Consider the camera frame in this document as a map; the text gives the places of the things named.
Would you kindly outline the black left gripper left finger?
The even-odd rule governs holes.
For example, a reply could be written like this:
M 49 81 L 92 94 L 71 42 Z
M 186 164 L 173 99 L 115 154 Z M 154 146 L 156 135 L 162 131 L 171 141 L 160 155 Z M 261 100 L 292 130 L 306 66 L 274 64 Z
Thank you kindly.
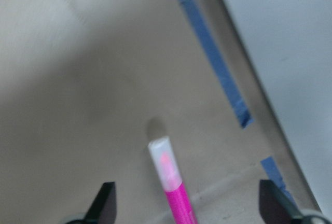
M 85 223 L 115 223 L 117 217 L 116 183 L 103 183 L 85 214 Z

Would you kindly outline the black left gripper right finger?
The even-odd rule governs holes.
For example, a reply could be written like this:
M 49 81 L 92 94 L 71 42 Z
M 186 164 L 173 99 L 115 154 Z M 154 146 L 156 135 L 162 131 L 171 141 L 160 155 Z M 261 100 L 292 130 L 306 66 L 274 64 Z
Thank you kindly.
M 303 214 L 271 180 L 259 182 L 259 213 L 264 223 L 301 223 Z

